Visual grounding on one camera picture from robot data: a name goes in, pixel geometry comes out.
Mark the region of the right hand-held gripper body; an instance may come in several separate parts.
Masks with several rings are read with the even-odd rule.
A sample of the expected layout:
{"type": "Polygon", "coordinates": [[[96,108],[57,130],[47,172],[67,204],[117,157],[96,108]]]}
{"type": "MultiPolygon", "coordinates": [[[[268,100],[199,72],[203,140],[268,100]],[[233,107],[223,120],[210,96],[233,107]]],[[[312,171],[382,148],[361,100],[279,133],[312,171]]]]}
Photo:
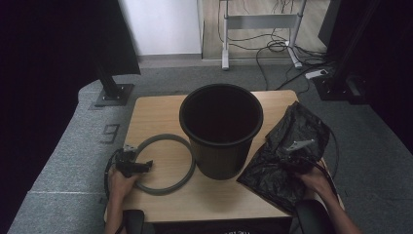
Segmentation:
{"type": "Polygon", "coordinates": [[[314,139],[294,140],[290,146],[282,149],[281,164],[291,172],[306,174],[314,168],[320,156],[312,151],[316,143],[314,139]]]}

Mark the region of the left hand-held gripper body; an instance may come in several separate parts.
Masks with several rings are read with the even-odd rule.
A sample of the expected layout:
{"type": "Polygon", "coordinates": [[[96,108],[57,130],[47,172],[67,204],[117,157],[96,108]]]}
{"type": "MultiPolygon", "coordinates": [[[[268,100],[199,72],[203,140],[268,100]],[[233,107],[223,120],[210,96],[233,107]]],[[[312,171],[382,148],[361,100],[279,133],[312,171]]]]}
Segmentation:
{"type": "Polygon", "coordinates": [[[115,151],[115,168],[123,174],[124,177],[131,177],[133,169],[140,167],[139,163],[136,163],[137,149],[135,147],[128,146],[127,148],[120,148],[115,151]]]}

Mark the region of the black garbage bag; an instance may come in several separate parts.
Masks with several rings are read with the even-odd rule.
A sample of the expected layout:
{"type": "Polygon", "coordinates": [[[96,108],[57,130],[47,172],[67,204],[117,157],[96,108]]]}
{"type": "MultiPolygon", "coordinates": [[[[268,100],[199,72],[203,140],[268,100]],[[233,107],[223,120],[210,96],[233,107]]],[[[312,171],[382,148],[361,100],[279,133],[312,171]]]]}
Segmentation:
{"type": "Polygon", "coordinates": [[[291,162],[305,157],[321,159],[329,142],[330,130],[321,119],[295,101],[278,124],[265,136],[265,142],[237,178],[259,197],[292,213],[302,200],[305,185],[297,178],[291,162]]]}

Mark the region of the dark grey plastic bin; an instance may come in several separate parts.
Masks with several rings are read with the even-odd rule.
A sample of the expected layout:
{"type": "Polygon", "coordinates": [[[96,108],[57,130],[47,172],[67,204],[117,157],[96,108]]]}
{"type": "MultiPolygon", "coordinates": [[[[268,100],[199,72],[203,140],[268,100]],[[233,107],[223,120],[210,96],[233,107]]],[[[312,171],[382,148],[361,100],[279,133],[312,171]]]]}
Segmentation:
{"type": "Polygon", "coordinates": [[[218,180],[242,170],[263,120],[257,97],[231,84],[201,87],[183,100],[179,110],[179,124],[190,139],[199,170],[218,180]]]}

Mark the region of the person's left hand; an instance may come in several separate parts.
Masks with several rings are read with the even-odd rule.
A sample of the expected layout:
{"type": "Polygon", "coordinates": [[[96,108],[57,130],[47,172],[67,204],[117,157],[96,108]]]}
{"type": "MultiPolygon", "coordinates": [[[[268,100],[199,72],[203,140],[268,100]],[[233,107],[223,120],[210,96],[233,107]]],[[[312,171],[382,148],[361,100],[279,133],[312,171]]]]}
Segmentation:
{"type": "Polygon", "coordinates": [[[131,192],[135,183],[139,180],[140,175],[124,177],[116,169],[109,171],[109,202],[111,204],[122,204],[125,197],[131,192]]]}

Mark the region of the person's right hand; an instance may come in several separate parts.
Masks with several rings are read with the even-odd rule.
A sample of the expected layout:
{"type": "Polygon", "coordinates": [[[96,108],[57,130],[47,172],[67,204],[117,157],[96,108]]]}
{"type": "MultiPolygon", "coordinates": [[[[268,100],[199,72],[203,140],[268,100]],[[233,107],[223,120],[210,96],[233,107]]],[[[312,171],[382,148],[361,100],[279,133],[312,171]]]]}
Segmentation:
{"type": "Polygon", "coordinates": [[[309,189],[316,192],[321,199],[335,198],[327,178],[320,169],[312,168],[306,174],[296,173],[295,176],[300,178],[309,189]]]}

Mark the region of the black metal stand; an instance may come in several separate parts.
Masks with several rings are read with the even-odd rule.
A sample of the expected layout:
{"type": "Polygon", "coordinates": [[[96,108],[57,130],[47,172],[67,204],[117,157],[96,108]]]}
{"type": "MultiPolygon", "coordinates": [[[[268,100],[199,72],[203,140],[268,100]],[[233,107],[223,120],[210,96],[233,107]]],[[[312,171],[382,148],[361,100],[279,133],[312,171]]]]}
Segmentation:
{"type": "Polygon", "coordinates": [[[131,96],[134,84],[118,84],[114,74],[100,59],[93,58],[94,73],[102,85],[102,90],[95,102],[96,107],[125,106],[131,96]]]}
{"type": "Polygon", "coordinates": [[[366,48],[365,30],[381,0],[331,0],[319,36],[327,40],[327,60],[333,70],[314,78],[321,100],[365,103],[365,84],[358,74],[367,65],[357,57],[366,48]]]}

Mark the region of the white power strip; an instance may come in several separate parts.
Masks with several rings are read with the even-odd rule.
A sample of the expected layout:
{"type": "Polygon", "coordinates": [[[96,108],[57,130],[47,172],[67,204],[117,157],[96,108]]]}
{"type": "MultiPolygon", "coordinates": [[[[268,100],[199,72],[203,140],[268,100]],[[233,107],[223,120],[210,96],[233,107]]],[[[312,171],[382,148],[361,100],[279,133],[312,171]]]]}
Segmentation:
{"type": "Polygon", "coordinates": [[[306,79],[313,79],[313,78],[316,78],[316,77],[320,77],[320,76],[323,76],[323,75],[327,75],[328,74],[328,71],[327,70],[325,70],[325,69],[320,69],[320,70],[316,70],[316,71],[312,71],[312,72],[308,72],[308,73],[306,73],[305,74],[305,77],[306,77],[306,79]]]}

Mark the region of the black curtain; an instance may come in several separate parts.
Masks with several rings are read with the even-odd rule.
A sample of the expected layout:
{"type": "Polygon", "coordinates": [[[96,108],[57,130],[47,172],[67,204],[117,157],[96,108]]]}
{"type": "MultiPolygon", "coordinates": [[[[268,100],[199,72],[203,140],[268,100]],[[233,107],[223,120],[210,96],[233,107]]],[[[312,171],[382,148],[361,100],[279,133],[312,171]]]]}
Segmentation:
{"type": "Polygon", "coordinates": [[[365,102],[413,153],[413,0],[381,0],[364,42],[365,102]]]}
{"type": "Polygon", "coordinates": [[[0,0],[0,233],[100,75],[139,71],[120,0],[0,0]]]}

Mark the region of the white metal desk frame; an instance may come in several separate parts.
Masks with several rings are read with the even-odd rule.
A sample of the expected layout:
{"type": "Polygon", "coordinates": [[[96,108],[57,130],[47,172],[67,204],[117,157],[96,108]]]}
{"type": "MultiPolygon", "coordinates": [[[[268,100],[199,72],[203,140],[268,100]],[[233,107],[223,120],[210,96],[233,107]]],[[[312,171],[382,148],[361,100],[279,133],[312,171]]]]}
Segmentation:
{"type": "Polygon", "coordinates": [[[296,39],[300,29],[307,0],[302,0],[299,10],[296,14],[274,14],[274,15],[252,15],[252,16],[230,16],[229,0],[225,2],[225,12],[223,18],[223,46],[221,55],[221,66],[223,70],[229,69],[229,39],[228,31],[234,29],[268,29],[281,28],[289,29],[290,35],[284,43],[288,54],[295,68],[300,69],[302,62],[295,54],[296,39]]]}

